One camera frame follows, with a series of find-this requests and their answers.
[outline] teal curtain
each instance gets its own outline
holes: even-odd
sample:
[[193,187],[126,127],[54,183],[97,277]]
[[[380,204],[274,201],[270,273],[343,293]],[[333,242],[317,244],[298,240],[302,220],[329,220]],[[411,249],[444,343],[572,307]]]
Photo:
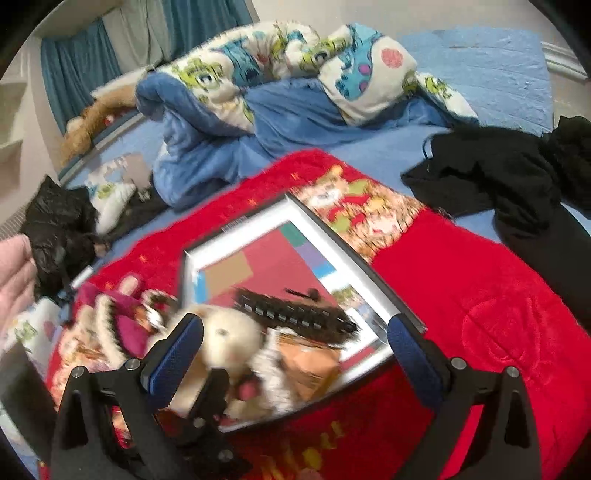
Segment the teal curtain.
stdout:
[[61,133],[94,102],[91,91],[121,75],[102,19],[69,38],[44,38],[41,69],[51,111]]
[[230,28],[252,23],[244,0],[162,0],[172,58]]

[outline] blue gripper pad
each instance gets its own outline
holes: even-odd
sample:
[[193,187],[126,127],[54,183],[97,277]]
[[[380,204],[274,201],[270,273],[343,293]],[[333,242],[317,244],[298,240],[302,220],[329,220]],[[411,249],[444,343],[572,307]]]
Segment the blue gripper pad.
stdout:
[[162,360],[151,365],[147,359],[145,369],[147,378],[142,379],[144,388],[151,397],[155,409],[166,408],[173,399],[185,373],[189,369],[195,354],[203,342],[203,322],[197,315],[187,314],[170,333],[167,339],[160,340],[150,350],[158,354],[162,350]]
[[437,410],[443,402],[441,377],[398,315],[393,316],[388,323],[390,348],[421,403]]

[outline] black plastic bag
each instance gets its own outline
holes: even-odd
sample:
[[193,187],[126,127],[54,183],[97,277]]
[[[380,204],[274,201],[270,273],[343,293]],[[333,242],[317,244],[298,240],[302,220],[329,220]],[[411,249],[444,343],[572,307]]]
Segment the black plastic bag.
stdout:
[[35,299],[55,298],[65,277],[74,278],[95,259],[96,211],[85,187],[66,190],[46,176],[25,217],[21,232],[37,266]]

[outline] stuffed animal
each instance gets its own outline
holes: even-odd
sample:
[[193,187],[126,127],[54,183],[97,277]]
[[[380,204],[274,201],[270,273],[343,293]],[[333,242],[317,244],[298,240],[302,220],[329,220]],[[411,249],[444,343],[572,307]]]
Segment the stuffed animal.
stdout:
[[92,138],[105,128],[105,118],[124,109],[135,108],[136,85],[124,85],[99,97],[80,117],[68,122],[61,144],[62,165],[73,157],[82,155],[92,148]]
[[167,325],[166,331],[152,335],[147,351],[166,338],[186,313],[194,313],[203,321],[203,344],[168,408],[186,417],[203,387],[210,368],[223,368],[235,385],[248,371],[247,363],[263,345],[260,325],[245,313],[214,305],[195,304],[180,311]]

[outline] monsters inc comforter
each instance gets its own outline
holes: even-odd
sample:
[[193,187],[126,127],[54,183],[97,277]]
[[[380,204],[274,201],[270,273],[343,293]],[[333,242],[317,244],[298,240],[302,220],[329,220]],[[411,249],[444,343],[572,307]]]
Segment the monsters inc comforter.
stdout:
[[179,209],[304,147],[478,121],[401,44],[359,24],[327,38],[294,22],[230,30],[149,74],[137,103],[163,124],[154,184]]

